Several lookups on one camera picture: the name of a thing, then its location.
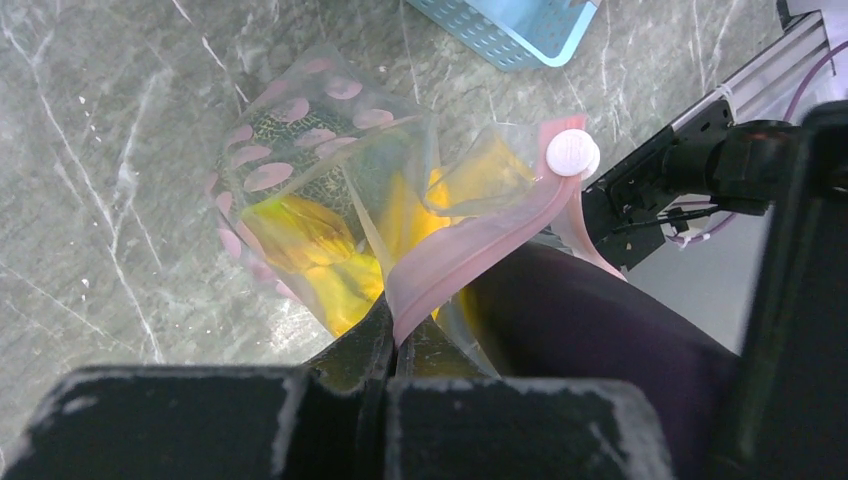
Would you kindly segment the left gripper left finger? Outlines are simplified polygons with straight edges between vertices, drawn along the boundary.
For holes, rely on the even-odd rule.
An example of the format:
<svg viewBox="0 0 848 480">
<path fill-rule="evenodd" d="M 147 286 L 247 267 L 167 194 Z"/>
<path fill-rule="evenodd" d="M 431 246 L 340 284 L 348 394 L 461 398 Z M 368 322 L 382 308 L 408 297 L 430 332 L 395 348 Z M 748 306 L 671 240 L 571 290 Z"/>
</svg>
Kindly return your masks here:
<svg viewBox="0 0 848 480">
<path fill-rule="evenodd" d="M 38 404 L 8 479 L 377 479 L 395 349 L 379 299 L 302 365 L 96 365 Z"/>
</svg>

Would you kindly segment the light blue plastic basket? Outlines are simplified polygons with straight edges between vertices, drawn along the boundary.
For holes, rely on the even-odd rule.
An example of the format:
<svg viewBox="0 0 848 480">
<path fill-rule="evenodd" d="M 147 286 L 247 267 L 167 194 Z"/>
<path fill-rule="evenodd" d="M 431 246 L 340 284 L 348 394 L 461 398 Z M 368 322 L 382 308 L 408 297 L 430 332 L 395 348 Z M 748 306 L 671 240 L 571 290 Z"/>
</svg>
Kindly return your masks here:
<svg viewBox="0 0 848 480">
<path fill-rule="evenodd" d="M 409 0 L 408 4 L 503 72 L 564 66 L 601 5 L 567 0 Z"/>
</svg>

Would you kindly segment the clear zip top bag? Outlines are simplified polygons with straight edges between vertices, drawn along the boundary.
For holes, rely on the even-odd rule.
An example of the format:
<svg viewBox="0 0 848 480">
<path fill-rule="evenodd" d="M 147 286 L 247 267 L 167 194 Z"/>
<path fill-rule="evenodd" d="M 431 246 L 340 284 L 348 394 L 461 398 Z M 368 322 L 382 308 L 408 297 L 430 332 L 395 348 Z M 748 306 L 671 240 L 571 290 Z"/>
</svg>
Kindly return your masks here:
<svg viewBox="0 0 848 480">
<path fill-rule="evenodd" d="M 440 155 L 437 115 L 338 50 L 307 50 L 223 138 L 204 189 L 225 248 L 334 336 L 312 360 L 337 378 L 382 319 L 402 375 L 487 376 L 463 289 L 545 228 L 583 263 L 581 199 L 600 160 L 582 114 L 495 122 Z"/>
</svg>

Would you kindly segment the green netted melon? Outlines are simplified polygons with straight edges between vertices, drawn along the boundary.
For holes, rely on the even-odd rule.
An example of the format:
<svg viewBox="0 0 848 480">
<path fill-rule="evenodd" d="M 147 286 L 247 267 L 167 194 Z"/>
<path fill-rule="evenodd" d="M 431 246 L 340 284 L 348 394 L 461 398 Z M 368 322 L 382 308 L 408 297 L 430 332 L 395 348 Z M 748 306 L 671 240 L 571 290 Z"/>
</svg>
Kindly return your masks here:
<svg viewBox="0 0 848 480">
<path fill-rule="evenodd" d="M 333 140 L 358 140 L 393 120 L 379 110 L 371 117 L 349 118 L 328 105 L 313 102 L 305 115 L 290 120 L 281 107 L 261 107 L 248 113 L 218 158 L 215 199 L 229 200 L 229 212 L 257 204 L 284 189 L 285 183 L 306 174 L 322 159 L 321 151 Z"/>
</svg>

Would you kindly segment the yellow banana bunch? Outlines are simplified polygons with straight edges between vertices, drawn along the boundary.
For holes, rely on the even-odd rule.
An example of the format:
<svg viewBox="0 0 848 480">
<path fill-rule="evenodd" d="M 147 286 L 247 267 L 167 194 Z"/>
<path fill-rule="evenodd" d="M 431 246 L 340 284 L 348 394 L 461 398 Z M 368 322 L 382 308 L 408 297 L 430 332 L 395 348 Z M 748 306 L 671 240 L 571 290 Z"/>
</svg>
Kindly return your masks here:
<svg viewBox="0 0 848 480">
<path fill-rule="evenodd" d="M 318 317 L 339 337 L 376 302 L 401 255 L 466 220 L 467 203 L 515 199 L 535 180 L 534 171 L 494 136 L 475 145 L 463 161 L 432 170 L 423 196 L 394 173 L 387 194 L 377 199 L 373 240 L 356 211 L 333 210 L 326 201 L 308 199 L 304 190 L 246 208 L 241 222 L 275 271 L 305 280 Z"/>
</svg>

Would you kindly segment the dark purple eggplant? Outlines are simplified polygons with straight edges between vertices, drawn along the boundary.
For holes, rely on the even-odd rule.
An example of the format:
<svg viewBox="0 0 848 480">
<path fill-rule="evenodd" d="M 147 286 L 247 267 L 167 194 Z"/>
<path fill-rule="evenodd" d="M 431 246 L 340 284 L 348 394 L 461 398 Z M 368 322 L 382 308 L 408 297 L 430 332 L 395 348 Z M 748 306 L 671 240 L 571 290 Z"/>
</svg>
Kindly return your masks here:
<svg viewBox="0 0 848 480">
<path fill-rule="evenodd" d="M 472 280 L 459 299 L 497 369 L 632 383 L 659 416 L 677 477 L 704 477 L 737 354 L 632 284 L 533 242 Z"/>
</svg>

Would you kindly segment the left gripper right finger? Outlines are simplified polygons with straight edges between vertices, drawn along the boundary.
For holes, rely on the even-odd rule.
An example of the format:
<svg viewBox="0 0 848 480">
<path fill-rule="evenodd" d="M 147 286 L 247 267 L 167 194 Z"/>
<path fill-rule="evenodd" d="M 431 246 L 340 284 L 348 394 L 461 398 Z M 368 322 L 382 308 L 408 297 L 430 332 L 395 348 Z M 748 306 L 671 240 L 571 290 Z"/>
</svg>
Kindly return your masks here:
<svg viewBox="0 0 848 480">
<path fill-rule="evenodd" d="M 634 385 L 487 376 L 432 321 L 399 347 L 385 394 L 388 479 L 671 479 Z"/>
</svg>

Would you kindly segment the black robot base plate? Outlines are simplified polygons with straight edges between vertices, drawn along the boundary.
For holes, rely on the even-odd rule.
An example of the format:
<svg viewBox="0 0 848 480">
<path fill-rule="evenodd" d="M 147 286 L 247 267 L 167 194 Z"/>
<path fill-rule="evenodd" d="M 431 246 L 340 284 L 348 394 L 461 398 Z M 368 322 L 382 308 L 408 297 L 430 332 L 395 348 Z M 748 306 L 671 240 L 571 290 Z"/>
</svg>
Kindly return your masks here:
<svg viewBox="0 0 848 480">
<path fill-rule="evenodd" d="M 666 243 L 657 215 L 687 194 L 708 195 L 710 157 L 734 121 L 727 100 L 669 124 L 585 188 L 585 224 L 596 250 L 631 270 Z"/>
</svg>

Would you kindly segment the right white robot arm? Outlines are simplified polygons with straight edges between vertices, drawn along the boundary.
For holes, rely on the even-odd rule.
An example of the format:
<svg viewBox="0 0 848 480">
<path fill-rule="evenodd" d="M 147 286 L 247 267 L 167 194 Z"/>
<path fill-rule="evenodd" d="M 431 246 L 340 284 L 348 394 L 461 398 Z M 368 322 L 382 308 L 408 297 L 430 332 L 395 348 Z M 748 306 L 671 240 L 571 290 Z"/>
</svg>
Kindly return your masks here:
<svg viewBox="0 0 848 480">
<path fill-rule="evenodd" d="M 774 207 L 709 479 L 847 475 L 847 104 L 799 125 L 755 120 L 676 141 L 667 188 L 743 212 Z"/>
</svg>

